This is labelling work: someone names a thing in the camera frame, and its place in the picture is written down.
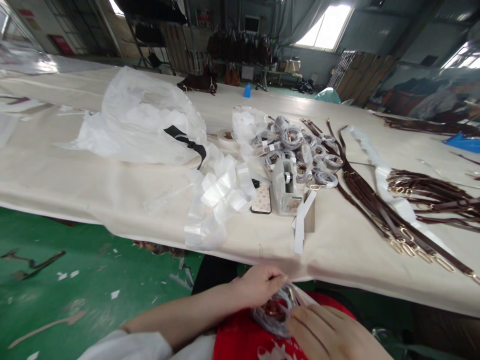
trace tape dispenser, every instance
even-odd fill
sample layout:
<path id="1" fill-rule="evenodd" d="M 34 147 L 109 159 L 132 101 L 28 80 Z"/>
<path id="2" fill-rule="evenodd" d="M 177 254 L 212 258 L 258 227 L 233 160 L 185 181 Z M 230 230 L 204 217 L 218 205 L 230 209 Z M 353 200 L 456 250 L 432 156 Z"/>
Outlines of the tape dispenser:
<path id="1" fill-rule="evenodd" d="M 303 203 L 304 185 L 297 184 L 297 167 L 289 159 L 278 159 L 272 171 L 271 183 L 276 212 L 282 216 L 296 216 Z"/>

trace phone case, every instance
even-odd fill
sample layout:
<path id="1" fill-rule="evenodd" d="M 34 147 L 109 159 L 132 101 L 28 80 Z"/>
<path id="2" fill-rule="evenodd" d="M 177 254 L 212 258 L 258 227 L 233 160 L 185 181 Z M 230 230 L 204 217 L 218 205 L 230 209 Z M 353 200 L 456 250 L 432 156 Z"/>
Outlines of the phone case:
<path id="1" fill-rule="evenodd" d="M 255 214 L 270 214 L 272 212 L 272 204 L 270 203 L 270 187 L 263 183 L 256 188 L 256 199 L 251 205 L 251 212 Z"/>

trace black ribbon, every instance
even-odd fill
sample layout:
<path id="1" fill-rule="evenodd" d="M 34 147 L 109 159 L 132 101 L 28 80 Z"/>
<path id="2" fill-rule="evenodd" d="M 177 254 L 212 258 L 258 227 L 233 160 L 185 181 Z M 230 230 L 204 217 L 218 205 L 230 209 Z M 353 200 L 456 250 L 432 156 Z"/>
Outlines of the black ribbon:
<path id="1" fill-rule="evenodd" d="M 198 167 L 196 168 L 197 170 L 200 170 L 200 167 L 202 166 L 202 163 L 207 156 L 207 151 L 205 150 L 205 147 L 203 145 L 196 144 L 195 141 L 190 141 L 190 139 L 187 137 L 187 134 L 181 132 L 176 126 L 172 125 L 169 128 L 163 129 L 163 131 L 175 140 L 187 144 L 187 148 L 195 150 L 201 156 L 200 165 L 198 165 Z"/>

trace white tablecloth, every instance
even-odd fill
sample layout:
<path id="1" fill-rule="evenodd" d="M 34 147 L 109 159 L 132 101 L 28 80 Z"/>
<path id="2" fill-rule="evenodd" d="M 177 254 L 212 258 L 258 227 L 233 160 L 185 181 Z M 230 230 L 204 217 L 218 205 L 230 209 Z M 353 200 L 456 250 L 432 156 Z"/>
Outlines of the white tablecloth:
<path id="1" fill-rule="evenodd" d="M 99 111 L 103 93 L 117 71 L 112 67 L 8 77 L 0 79 L 0 93 Z M 151 76 L 171 83 L 181 80 Z M 453 148 L 441 143 L 444 137 L 390 129 L 362 109 L 263 91 L 252 91 L 251 98 L 244 98 L 243 91 L 219 84 L 216 96 L 187 95 L 205 120 L 208 133 L 230 127 L 236 105 L 251 106 L 273 117 L 311 119 L 325 132 L 329 118 L 335 132 L 344 125 L 362 129 L 392 168 L 437 176 L 416 160 L 421 158 L 452 181 L 476 185 L 465 172 L 478 169 L 449 153 Z M 55 147 L 52 143 L 75 139 L 83 121 L 81 115 L 57 114 L 58 107 L 51 106 L 36 113 L 33 120 L 21 121 L 7 146 L 0 149 L 0 206 L 103 224 L 118 236 L 184 248 L 192 190 L 170 199 L 168 206 L 151 215 L 143 203 L 186 186 L 187 167 L 122 163 L 87 151 Z M 345 135 L 345 141 L 350 161 L 367 162 L 350 135 Z M 478 155 L 455 151 L 480 161 Z M 375 184 L 371 167 L 354 167 Z M 468 192 L 480 195 L 478 190 Z M 458 271 L 449 273 L 438 264 L 396 253 L 337 190 L 318 192 L 315 214 L 315 233 L 306 234 L 303 255 L 293 252 L 291 218 L 250 212 L 227 222 L 228 240 L 211 254 L 247 264 L 275 264 L 292 280 L 318 279 L 480 317 L 478 284 Z M 461 261 L 480 272 L 478 233 L 442 224 L 429 228 Z"/>

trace blue plastic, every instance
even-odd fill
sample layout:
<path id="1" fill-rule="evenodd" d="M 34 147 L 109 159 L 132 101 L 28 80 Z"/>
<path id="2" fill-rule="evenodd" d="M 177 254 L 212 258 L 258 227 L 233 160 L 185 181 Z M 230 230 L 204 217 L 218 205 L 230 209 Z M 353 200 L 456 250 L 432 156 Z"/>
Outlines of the blue plastic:
<path id="1" fill-rule="evenodd" d="M 463 136 L 463 133 L 460 132 L 457 135 L 444 140 L 443 142 L 447 145 L 453 146 L 454 148 L 480 154 L 480 139 L 463 138 Z"/>
<path id="2" fill-rule="evenodd" d="M 326 89 L 323 89 L 315 96 L 314 99 L 318 101 L 323 101 L 326 103 L 332 103 L 332 104 L 342 103 L 339 95 L 337 94 L 337 92 L 334 90 L 333 87 L 327 87 Z"/>
<path id="3" fill-rule="evenodd" d="M 243 97 L 244 98 L 251 98 L 252 97 L 252 84 L 248 83 L 245 86 L 245 91 L 243 92 Z"/>

